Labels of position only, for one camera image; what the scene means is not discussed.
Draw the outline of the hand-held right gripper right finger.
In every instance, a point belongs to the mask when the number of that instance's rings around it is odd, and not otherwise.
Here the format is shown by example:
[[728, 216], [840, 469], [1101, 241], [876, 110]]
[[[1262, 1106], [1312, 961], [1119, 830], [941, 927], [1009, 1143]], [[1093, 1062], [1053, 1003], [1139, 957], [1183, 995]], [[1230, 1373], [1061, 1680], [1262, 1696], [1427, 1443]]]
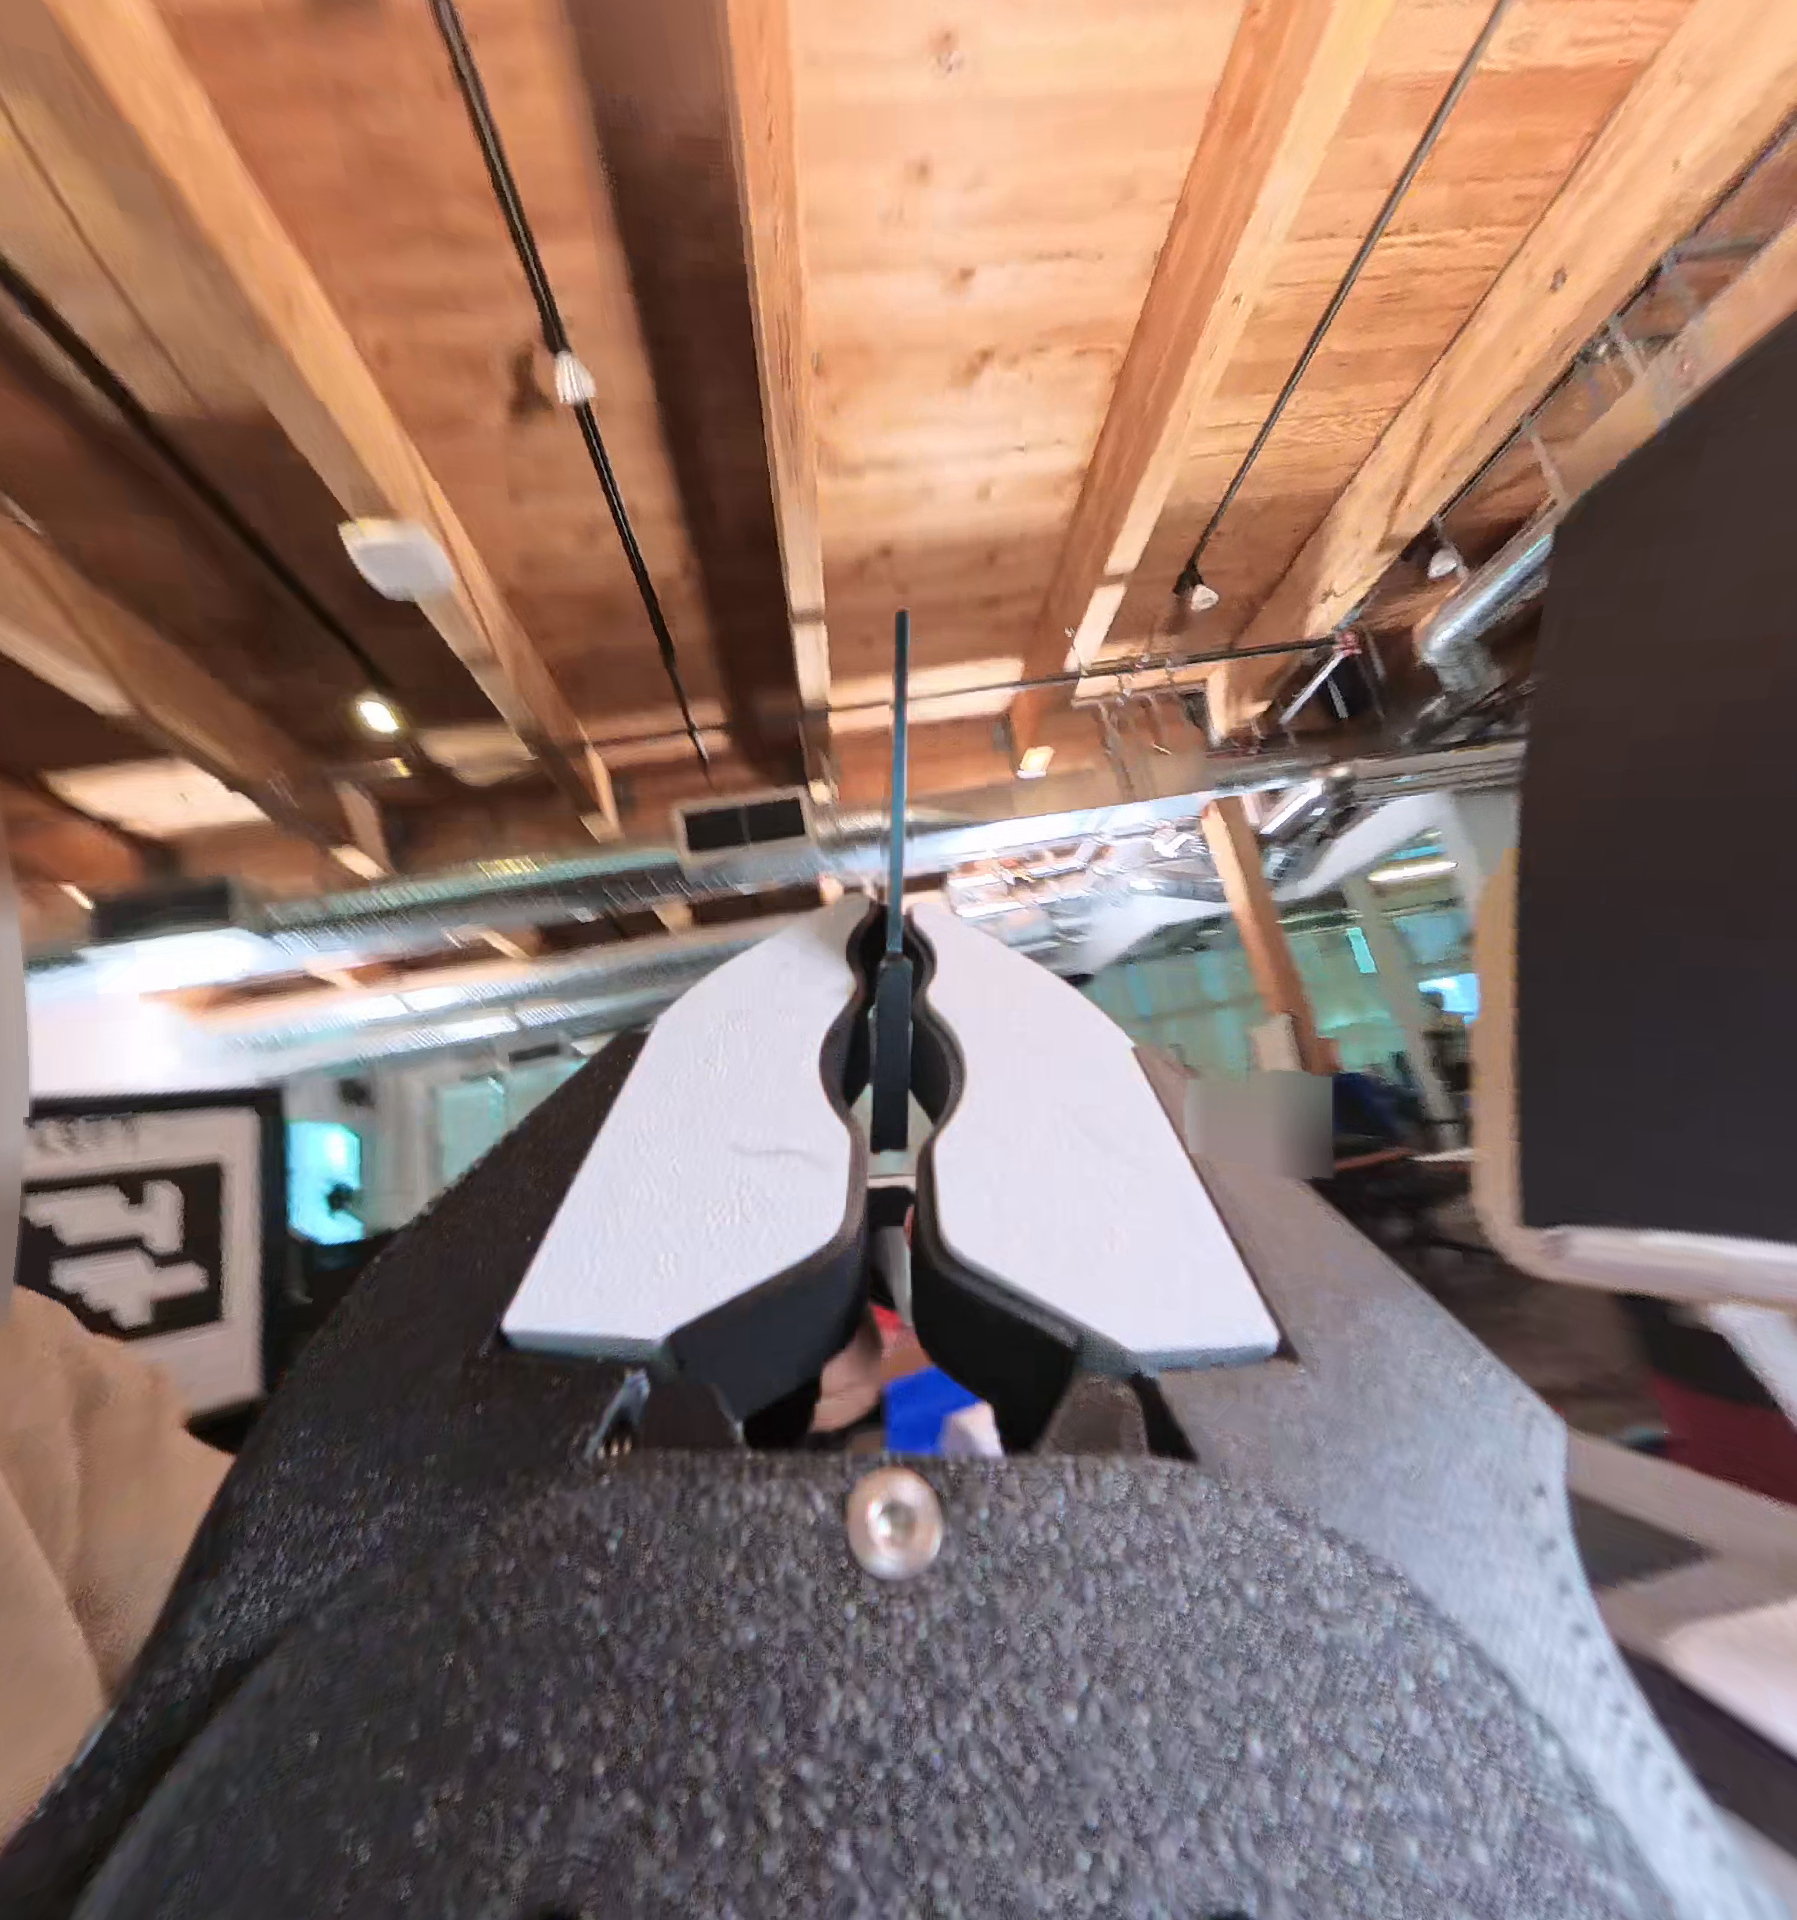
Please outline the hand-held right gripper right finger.
[[922, 1223], [954, 1275], [1143, 1373], [1260, 1363], [1282, 1330], [1129, 1038], [1056, 972], [911, 909], [950, 1049]]

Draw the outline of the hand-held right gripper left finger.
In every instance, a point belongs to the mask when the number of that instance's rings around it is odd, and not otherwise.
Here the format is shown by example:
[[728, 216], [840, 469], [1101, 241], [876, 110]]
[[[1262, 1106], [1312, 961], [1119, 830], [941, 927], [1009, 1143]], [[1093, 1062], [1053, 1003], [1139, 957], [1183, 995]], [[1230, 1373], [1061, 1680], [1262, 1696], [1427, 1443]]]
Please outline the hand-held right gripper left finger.
[[854, 1235], [867, 1153], [841, 1058], [876, 916], [862, 895], [799, 916], [649, 1028], [502, 1309], [514, 1347], [653, 1359]]

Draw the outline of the thin black stick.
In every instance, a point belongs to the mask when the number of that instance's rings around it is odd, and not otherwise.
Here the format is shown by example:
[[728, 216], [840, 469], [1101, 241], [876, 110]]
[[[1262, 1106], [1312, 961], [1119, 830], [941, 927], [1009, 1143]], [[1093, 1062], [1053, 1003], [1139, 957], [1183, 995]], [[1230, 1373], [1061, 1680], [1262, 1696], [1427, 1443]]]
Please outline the thin black stick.
[[891, 799], [885, 834], [885, 931], [871, 1010], [871, 1147], [908, 1146], [914, 969], [905, 952], [905, 836], [908, 836], [908, 666], [911, 613], [894, 617], [891, 658]]

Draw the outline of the person's left forearm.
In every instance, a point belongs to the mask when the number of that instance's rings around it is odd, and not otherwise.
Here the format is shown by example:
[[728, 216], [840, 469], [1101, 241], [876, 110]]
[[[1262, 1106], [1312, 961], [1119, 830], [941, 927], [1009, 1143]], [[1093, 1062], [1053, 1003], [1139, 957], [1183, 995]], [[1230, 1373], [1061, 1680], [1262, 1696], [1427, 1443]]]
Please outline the person's left forearm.
[[0, 1323], [0, 1852], [107, 1715], [232, 1455], [133, 1347], [19, 1288]]

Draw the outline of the person's left hand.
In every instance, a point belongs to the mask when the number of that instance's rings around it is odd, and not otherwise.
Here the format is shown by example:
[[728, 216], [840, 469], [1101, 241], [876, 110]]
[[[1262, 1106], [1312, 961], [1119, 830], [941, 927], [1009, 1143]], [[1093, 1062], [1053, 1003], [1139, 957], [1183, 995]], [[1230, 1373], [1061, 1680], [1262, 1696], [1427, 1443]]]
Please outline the person's left hand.
[[835, 1440], [877, 1423], [885, 1400], [885, 1337], [866, 1315], [848, 1346], [823, 1363], [817, 1384], [809, 1438]]

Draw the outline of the ceiling air vent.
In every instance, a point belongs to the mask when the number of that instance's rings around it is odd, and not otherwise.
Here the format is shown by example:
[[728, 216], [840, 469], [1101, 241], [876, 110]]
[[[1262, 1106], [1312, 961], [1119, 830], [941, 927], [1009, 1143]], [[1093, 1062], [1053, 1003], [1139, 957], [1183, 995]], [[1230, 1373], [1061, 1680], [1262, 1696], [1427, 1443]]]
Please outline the ceiling air vent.
[[671, 832], [678, 862], [691, 874], [805, 853], [814, 844], [812, 794], [794, 786], [678, 802]]

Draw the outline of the printed tag poster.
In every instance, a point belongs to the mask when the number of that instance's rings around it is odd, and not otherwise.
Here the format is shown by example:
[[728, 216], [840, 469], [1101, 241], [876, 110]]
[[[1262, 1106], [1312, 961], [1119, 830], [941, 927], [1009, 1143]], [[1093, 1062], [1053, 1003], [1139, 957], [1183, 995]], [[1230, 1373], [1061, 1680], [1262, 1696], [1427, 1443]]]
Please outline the printed tag poster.
[[196, 1418], [261, 1405], [286, 1327], [273, 1088], [37, 1102], [16, 1284], [157, 1365]]

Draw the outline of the wooden board with black sheet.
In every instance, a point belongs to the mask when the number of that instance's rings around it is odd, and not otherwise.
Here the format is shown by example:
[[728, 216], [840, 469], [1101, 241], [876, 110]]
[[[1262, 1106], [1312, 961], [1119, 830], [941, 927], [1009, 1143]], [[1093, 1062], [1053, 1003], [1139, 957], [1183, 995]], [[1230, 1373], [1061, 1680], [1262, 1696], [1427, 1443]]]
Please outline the wooden board with black sheet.
[[1560, 524], [1479, 906], [1523, 1271], [1797, 1315], [1797, 311]]

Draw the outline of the red bag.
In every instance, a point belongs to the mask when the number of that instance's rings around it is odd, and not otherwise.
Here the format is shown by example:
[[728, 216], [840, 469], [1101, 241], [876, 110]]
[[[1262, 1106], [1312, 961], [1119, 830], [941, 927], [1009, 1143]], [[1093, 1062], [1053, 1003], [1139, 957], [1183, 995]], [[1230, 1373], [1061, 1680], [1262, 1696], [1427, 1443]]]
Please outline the red bag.
[[1669, 1323], [1646, 1339], [1669, 1455], [1678, 1468], [1797, 1505], [1797, 1427], [1721, 1334]]

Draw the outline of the white ceiling sensor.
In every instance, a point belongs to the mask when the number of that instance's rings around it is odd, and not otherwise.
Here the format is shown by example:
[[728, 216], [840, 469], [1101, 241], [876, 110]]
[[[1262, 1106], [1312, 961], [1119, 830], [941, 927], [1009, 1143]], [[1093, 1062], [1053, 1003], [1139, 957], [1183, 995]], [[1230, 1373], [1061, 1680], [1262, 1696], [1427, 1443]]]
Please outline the white ceiling sensor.
[[456, 592], [456, 569], [440, 537], [409, 519], [350, 519], [337, 537], [357, 575], [379, 598], [429, 607]]

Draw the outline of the silver air duct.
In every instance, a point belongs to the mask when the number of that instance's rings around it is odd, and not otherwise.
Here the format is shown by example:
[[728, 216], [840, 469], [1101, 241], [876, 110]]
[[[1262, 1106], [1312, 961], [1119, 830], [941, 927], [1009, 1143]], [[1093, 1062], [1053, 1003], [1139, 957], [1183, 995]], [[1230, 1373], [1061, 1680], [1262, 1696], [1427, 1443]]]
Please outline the silver air duct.
[[502, 854], [447, 874], [273, 898], [235, 879], [146, 880], [98, 895], [74, 935], [25, 962], [25, 1011], [250, 988], [320, 969], [472, 961], [535, 966], [590, 948], [680, 942], [803, 911], [854, 879], [857, 849], [784, 843], [682, 854], [667, 844]]

